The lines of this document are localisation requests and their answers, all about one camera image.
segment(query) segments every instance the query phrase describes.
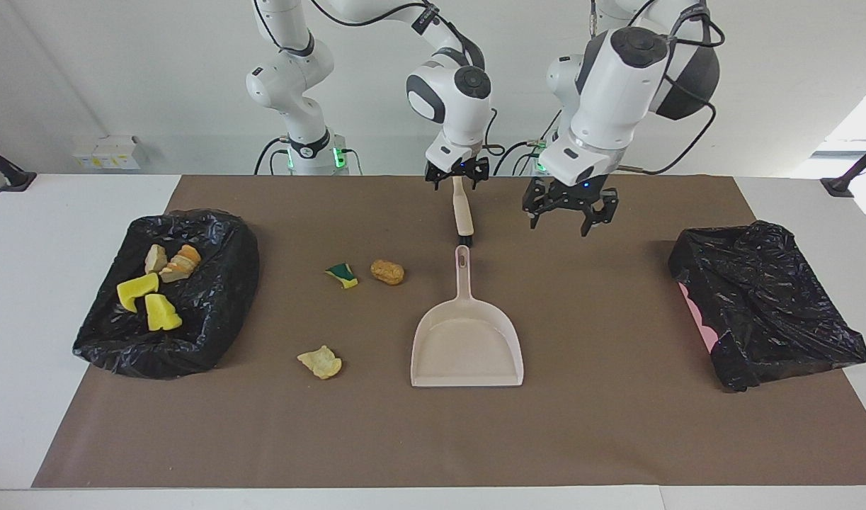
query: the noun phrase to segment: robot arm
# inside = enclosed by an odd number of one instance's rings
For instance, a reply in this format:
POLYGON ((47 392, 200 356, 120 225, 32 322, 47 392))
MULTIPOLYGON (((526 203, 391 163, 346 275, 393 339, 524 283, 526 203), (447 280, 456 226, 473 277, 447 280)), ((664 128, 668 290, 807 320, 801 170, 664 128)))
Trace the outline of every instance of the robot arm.
POLYGON ((715 25, 705 0, 604 0, 600 9, 604 19, 640 16, 630 26, 595 36, 584 55, 550 65, 548 84, 562 103, 562 118, 539 158, 555 181, 536 178, 524 195, 532 228, 553 209, 582 210, 584 236, 591 226, 611 222, 617 191, 602 186, 620 165, 640 120, 648 112, 672 120, 697 112, 719 80, 712 47, 718 43, 710 43, 715 25), (601 210, 594 209, 598 201, 601 210))
POLYGON ((344 141, 326 126, 322 108, 303 94, 323 81, 334 67, 325 43, 307 29, 300 0, 254 0, 261 35, 278 53, 247 75, 247 91, 260 106, 285 119, 293 170, 298 174, 335 174, 344 141))
POLYGON ((426 150, 427 181, 436 184, 450 175, 477 181, 489 177, 488 161, 476 158, 490 116, 491 83, 484 56, 470 39, 439 16, 433 4, 403 6, 403 0, 329 0, 339 16, 354 25, 368 20, 400 21, 410 25, 435 48, 429 59, 407 77, 407 100, 414 112, 442 125, 426 150))

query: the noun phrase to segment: food scrap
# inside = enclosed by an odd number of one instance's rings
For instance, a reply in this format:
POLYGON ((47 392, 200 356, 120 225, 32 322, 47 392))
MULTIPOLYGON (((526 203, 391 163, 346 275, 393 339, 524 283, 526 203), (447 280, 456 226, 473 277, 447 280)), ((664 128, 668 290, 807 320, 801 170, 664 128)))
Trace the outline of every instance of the food scrap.
POLYGON ((159 329, 168 331, 181 326, 181 316, 164 295, 147 294, 144 302, 147 304, 147 326, 151 332, 159 329))
POLYGON ((351 266, 345 263, 328 268, 326 274, 340 281, 344 288, 352 288, 358 284, 358 278, 351 272, 351 266))
POLYGON ((399 264, 378 259, 370 266, 373 277, 390 285, 400 284, 404 280, 404 268, 399 264))
POLYGON ((202 258, 200 258, 200 253, 197 252, 196 248, 189 244, 183 245, 180 251, 171 257, 171 262, 159 271, 159 276, 165 283, 190 278, 190 274, 196 270, 197 265, 200 265, 200 261, 202 258))
POLYGON ((118 300, 125 310, 137 312, 136 298, 142 298, 146 294, 155 293, 159 289, 159 277, 155 273, 149 273, 134 280, 123 281, 118 284, 118 300))
POLYGON ((165 255, 165 248, 158 244, 150 246, 147 260, 144 262, 144 272, 157 273, 163 270, 166 264, 168 264, 168 256, 165 255))
POLYGON ((336 358, 335 353, 328 346, 322 346, 316 351, 305 352, 297 357, 307 368, 313 371, 313 375, 320 380, 328 380, 332 375, 338 374, 341 369, 341 358, 336 358))

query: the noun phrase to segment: wall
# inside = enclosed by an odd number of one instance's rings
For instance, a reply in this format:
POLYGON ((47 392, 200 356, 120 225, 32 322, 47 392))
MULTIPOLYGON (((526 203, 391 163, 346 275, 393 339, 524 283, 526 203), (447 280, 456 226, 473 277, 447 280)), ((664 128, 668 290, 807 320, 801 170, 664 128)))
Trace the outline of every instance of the wall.
MULTIPOLYGON (((586 2, 439 6, 486 52, 501 110, 491 139, 539 135, 557 109, 546 68, 582 51, 586 2)), ((729 40, 719 49, 719 118, 676 171, 786 174, 866 94, 866 0, 710 6, 729 40)), ((309 4, 307 20, 336 58, 336 71, 309 94, 326 121, 359 149, 368 172, 419 174, 436 126, 410 111, 404 77, 430 48, 400 23, 340 27, 309 4)), ((272 51, 247 0, 0 0, 0 152, 29 169, 77 171, 71 137, 109 132, 137 135, 149 171, 251 171, 265 141, 283 132, 244 87, 272 51)), ((707 114, 645 120, 626 164, 665 164, 707 114)))

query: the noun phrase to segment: black trash bag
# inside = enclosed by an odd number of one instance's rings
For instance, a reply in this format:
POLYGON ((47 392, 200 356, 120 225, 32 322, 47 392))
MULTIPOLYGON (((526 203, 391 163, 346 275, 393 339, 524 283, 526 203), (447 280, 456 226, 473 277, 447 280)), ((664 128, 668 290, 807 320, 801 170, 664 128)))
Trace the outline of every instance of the black trash bag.
POLYGON ((710 358, 732 390, 866 362, 863 336, 782 226, 687 229, 668 267, 717 333, 710 358))
POLYGON ((241 331, 260 280, 257 239, 240 217, 219 210, 187 210, 139 217, 106 275, 96 300, 80 326, 74 354, 96 367, 135 378, 168 380, 216 366, 241 331), (171 331, 150 331, 144 300, 137 313, 124 309, 115 289, 144 275, 144 259, 153 244, 168 258, 184 244, 203 258, 187 280, 163 283, 183 324, 171 331))

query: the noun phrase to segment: table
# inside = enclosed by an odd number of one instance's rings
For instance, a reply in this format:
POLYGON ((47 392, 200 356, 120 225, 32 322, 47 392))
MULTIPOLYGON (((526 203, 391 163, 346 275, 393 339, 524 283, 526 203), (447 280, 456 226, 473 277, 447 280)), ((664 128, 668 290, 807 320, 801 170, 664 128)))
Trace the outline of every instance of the table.
MULTIPOLYGON (((43 175, 27 193, 0 196, 0 489, 17 489, 0 492, 0 507, 93 507, 116 500, 128 506, 225 507, 245 498, 255 507, 335 501, 349 508, 432 508, 449 501, 459 508, 521 508, 532 502, 598 508, 725 508, 729 503, 731 508, 866 508, 866 487, 23 491, 86 364, 63 356, 61 342, 28 346, 8 340, 72 339, 126 225, 163 212, 177 181, 176 176, 43 175), (15 253, 38 253, 40 246, 59 249, 45 252, 45 264, 25 262, 19 278, 1 270, 13 265, 15 253), (51 280, 51 267, 63 268, 64 280, 40 286, 51 280), (33 310, 31 320, 27 310, 33 310)), ((738 184, 757 217, 781 222, 796 234, 838 309, 866 336, 863 213, 850 200, 829 198, 817 181, 740 178, 738 184)), ((846 374, 866 407, 866 365, 846 374)))

